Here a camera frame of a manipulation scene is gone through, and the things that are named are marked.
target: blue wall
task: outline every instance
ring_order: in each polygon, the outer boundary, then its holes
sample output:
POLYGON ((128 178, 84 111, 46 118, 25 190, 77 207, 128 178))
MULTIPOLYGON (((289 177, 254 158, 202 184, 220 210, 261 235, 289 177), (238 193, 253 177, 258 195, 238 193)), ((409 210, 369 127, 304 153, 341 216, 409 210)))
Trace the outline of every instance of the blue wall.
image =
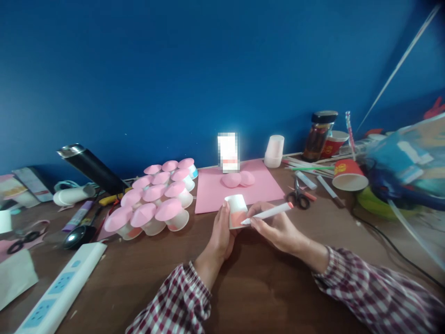
MULTIPOLYGON (((56 154, 75 142, 123 178, 188 156, 215 165, 216 134, 228 131, 240 133, 243 160, 263 156, 276 133, 286 153, 298 152, 314 111, 351 110, 358 126, 431 8, 420 0, 2 1, 0 173, 35 165, 84 182, 56 154)), ((382 108, 445 87, 440 22, 382 108)))

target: white paper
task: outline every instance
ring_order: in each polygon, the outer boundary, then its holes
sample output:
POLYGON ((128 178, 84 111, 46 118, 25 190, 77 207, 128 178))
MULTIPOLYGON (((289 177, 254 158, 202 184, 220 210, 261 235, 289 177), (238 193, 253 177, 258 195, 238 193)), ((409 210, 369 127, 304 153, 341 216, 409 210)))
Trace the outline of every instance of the white paper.
POLYGON ((0 263, 0 311, 38 282, 29 250, 23 249, 0 263))

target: scissors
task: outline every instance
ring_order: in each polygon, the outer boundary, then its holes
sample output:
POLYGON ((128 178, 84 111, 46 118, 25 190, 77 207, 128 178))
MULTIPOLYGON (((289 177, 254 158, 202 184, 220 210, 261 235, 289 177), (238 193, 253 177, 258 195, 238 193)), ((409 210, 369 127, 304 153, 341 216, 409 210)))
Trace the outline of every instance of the scissors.
POLYGON ((304 195, 300 190, 300 186, 298 185, 298 177, 296 176, 295 176, 295 191, 287 194, 286 201, 291 202, 294 205, 297 205, 302 210, 307 210, 311 207, 309 198, 306 195, 304 195))

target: pink foam sheet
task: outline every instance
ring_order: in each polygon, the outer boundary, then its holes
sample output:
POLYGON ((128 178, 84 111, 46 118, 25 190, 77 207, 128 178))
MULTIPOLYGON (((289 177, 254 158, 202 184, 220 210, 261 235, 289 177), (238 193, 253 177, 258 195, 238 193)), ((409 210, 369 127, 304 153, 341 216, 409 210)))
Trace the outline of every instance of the pink foam sheet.
POLYGON ((242 194, 247 205, 258 201, 269 202, 284 198, 284 192, 261 159, 243 162, 241 170, 252 173, 255 177, 253 185, 227 188, 221 181, 223 172, 218 167, 201 169, 198 178, 195 213, 218 211, 225 197, 236 194, 242 194))

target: person's right hand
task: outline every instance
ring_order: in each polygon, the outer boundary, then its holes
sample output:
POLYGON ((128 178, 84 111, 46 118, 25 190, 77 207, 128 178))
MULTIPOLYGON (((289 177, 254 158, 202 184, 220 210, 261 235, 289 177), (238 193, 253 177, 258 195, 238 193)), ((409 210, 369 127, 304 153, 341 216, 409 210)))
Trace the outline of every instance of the person's right hand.
MULTIPOLYGON (((257 202, 250 207, 247 217, 250 218, 273 207, 275 207, 273 204, 267 202, 257 202)), ((273 243, 280 251, 298 256, 310 243, 310 239, 297 230, 284 212, 266 220, 269 219, 271 219, 270 224, 257 218, 251 218, 250 223, 258 233, 273 243)))

